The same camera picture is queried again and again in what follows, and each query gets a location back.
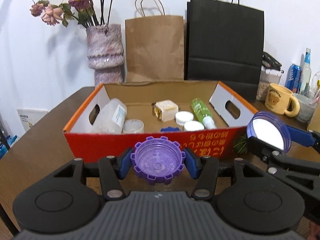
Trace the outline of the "white ribbed plastic cap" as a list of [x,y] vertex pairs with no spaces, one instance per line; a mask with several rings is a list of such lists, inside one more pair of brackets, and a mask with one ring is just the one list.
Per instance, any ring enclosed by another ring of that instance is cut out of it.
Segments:
[[195,132],[195,131],[202,131],[205,130],[204,125],[201,122],[191,120],[184,124],[184,130],[187,132]]

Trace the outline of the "green spray bottle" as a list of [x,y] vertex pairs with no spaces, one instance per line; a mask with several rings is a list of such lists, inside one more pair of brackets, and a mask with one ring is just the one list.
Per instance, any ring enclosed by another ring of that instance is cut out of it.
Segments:
[[216,129],[212,113],[201,99],[193,99],[191,101],[191,108],[198,121],[201,122],[206,129]]

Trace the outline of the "translucent plastic container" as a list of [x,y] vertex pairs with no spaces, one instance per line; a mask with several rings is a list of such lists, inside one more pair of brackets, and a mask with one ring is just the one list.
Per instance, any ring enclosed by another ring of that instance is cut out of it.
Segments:
[[111,99],[99,112],[92,128],[92,133],[121,134],[127,115],[127,107],[119,99]]

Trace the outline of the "small white ribbed cap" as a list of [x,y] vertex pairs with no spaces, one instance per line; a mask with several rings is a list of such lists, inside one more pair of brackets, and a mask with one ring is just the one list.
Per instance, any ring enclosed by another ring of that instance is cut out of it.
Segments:
[[175,114],[175,122],[178,126],[184,126],[186,122],[193,121],[194,115],[189,111],[179,111]]

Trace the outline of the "white tape roll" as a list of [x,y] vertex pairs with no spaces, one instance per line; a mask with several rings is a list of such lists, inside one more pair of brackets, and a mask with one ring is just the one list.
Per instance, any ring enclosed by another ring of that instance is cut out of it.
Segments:
[[138,119],[125,120],[122,133],[124,134],[140,134],[144,133],[144,123]]

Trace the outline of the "purple toothed plastic cap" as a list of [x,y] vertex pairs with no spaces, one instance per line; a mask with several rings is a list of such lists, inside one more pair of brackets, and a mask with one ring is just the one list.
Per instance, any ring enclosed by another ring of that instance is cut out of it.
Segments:
[[150,185],[168,185],[182,173],[186,154],[180,150],[178,142],[161,136],[147,137],[145,141],[136,143],[130,158],[138,178]]

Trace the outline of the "blue toothed plastic cap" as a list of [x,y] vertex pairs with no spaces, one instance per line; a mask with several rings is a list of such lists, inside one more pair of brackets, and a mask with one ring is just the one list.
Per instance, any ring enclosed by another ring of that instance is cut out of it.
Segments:
[[180,132],[181,130],[178,127],[165,127],[161,128],[160,132],[168,133],[168,132]]

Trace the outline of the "yellow thermos jug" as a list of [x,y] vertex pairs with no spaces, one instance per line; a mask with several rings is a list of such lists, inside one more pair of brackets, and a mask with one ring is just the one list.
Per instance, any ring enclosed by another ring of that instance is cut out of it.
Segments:
[[317,108],[314,111],[308,124],[307,130],[311,130],[318,133],[320,132],[320,108]]

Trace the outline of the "grey ceramic cup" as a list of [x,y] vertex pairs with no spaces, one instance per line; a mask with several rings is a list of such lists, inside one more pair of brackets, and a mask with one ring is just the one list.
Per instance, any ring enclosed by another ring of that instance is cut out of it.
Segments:
[[311,120],[316,105],[311,105],[312,100],[304,95],[294,93],[293,94],[299,101],[300,111],[296,116],[296,119],[300,122],[307,123]]

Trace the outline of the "clear glass bottle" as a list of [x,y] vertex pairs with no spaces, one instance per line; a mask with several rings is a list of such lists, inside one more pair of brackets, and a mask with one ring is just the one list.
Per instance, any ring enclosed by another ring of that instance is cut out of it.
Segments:
[[311,77],[310,56],[311,56],[311,49],[306,48],[304,62],[301,66],[302,72],[300,77],[300,90],[299,90],[299,93],[303,96],[307,96],[309,91],[309,83],[310,83],[310,77]]

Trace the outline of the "blue soda can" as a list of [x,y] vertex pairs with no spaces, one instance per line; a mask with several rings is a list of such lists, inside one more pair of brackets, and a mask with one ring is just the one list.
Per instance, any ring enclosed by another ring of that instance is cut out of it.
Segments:
[[293,93],[297,93],[300,84],[300,76],[302,69],[296,64],[292,64],[287,72],[287,78],[285,82],[285,87],[291,90]]

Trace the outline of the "clear jar with black clip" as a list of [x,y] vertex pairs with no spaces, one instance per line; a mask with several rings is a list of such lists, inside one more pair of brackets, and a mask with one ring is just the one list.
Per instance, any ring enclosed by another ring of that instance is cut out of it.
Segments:
[[269,53],[263,52],[260,80],[256,94],[257,101],[265,101],[269,85],[271,83],[278,84],[280,82],[281,76],[284,73],[284,71],[281,70],[281,67],[282,64],[279,61]]

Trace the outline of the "red cardboard box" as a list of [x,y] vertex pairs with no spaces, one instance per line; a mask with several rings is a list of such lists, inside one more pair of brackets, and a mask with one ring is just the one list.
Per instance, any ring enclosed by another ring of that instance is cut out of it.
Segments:
[[[113,99],[127,107],[127,119],[141,120],[143,134],[93,134],[89,116],[94,109],[102,109]],[[153,115],[152,104],[171,100],[183,111],[191,111],[190,103],[198,98],[206,103],[213,115],[216,129],[186,132],[161,132],[166,127],[177,127],[171,120],[159,121]],[[221,81],[183,81],[154,83],[124,83],[99,85],[77,109],[63,128],[63,133],[76,158],[94,163],[107,155],[118,156],[128,147],[143,142],[147,137],[165,136],[189,147],[197,155],[218,159],[234,157],[235,141],[246,131],[246,126],[257,109]]]

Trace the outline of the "dried pink rose bouquet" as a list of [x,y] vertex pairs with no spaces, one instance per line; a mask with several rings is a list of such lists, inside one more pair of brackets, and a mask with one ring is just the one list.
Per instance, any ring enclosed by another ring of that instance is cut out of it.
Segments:
[[29,9],[47,25],[62,24],[68,27],[70,20],[76,20],[84,28],[110,23],[113,0],[68,0],[55,5],[48,0],[34,2]]

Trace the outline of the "white booklet against wall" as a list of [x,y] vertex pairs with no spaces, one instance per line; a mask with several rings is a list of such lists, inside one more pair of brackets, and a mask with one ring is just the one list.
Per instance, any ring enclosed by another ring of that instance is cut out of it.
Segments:
[[18,116],[22,123],[24,130],[27,132],[39,120],[41,120],[47,113],[44,109],[17,109]]

